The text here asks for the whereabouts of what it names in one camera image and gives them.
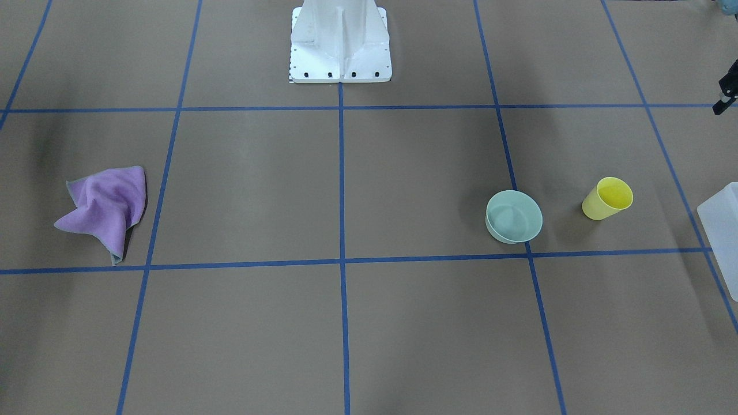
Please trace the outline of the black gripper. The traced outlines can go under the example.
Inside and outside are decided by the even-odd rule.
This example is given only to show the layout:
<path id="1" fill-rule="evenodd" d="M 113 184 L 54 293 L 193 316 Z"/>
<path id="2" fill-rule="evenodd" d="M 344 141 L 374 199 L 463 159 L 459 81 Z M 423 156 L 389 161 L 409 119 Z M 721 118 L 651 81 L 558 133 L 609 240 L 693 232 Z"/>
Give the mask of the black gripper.
<path id="1" fill-rule="evenodd" d="M 737 99 L 737 65 L 738 61 L 735 60 L 727 73 L 718 81 L 721 97 L 713 105 L 715 115 L 722 115 Z"/>

